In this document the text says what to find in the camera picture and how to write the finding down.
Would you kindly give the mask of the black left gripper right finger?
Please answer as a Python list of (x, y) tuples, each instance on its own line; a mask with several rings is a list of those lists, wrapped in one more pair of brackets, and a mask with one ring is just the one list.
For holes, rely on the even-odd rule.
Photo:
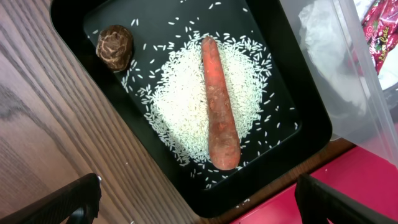
[(307, 174), (297, 179), (295, 201), (303, 224), (397, 224)]

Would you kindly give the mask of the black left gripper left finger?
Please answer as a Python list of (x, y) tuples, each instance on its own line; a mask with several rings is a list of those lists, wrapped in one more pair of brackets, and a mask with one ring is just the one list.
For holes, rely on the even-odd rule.
[(2, 218), (1, 223), (93, 223), (100, 199), (100, 180), (90, 173)]

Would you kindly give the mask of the orange carrot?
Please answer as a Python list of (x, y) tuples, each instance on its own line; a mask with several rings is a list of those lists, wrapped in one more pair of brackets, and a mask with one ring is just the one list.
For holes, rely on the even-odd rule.
[(201, 54), (208, 105), (210, 160), (219, 170), (231, 170), (239, 164), (241, 149), (220, 53), (214, 38), (207, 36), (202, 40)]

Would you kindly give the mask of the pile of white rice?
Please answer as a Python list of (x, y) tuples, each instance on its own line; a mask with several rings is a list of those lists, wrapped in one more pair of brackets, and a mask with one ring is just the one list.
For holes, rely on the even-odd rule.
[(298, 131), (300, 116), (245, 1), (108, 1), (83, 23), (93, 43), (111, 25), (134, 37), (134, 55), (116, 74), (123, 92), (201, 188), (232, 175), (208, 153), (205, 37), (216, 41), (223, 65), (241, 148), (238, 169)]

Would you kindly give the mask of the brown food scrap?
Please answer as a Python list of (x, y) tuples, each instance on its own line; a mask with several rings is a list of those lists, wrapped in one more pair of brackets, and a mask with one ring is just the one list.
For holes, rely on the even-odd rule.
[(113, 72), (127, 68), (132, 57), (133, 36), (121, 25), (111, 25), (103, 29), (98, 36), (96, 54)]

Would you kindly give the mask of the white paper napkin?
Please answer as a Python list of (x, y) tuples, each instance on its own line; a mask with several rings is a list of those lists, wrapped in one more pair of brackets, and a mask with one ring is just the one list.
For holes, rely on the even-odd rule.
[[(374, 1), (355, 1), (359, 21), (367, 14)], [(356, 113), (366, 114), (369, 90), (362, 90), (364, 69), (353, 49), (353, 40), (345, 24), (343, 10), (338, 1), (314, 1), (298, 14), (301, 28), (300, 46), (308, 53), (317, 68), (325, 89), (322, 90), (327, 110), (333, 116)], [(377, 79), (389, 108), (397, 106), (397, 45), (386, 58)]]

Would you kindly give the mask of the red candy wrapper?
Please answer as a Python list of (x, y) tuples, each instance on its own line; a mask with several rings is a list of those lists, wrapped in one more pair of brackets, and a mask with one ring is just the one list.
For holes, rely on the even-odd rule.
[(397, 45), (397, 0), (375, 0), (361, 25), (379, 74), (388, 53)]

